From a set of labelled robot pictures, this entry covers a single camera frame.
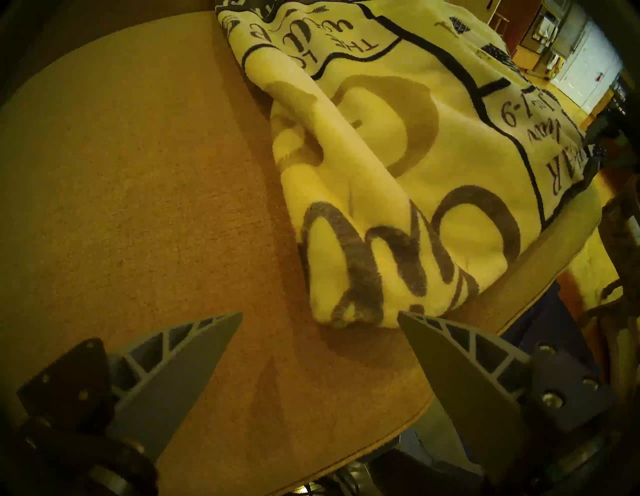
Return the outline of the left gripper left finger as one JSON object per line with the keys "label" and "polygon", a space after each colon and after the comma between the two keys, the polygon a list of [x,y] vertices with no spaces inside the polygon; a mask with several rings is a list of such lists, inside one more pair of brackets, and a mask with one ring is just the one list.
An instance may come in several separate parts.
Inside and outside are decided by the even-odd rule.
{"label": "left gripper left finger", "polygon": [[227,313],[155,331],[108,353],[86,339],[25,382],[29,417],[63,432],[140,443],[158,459],[210,382],[243,320]]}

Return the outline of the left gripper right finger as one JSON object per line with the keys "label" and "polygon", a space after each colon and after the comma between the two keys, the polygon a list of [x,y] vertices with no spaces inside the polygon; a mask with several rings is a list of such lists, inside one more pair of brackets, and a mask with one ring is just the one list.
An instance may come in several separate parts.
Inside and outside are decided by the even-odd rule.
{"label": "left gripper right finger", "polygon": [[583,485],[615,446],[615,394],[562,347],[542,340],[527,354],[407,311],[397,322],[491,485]]}

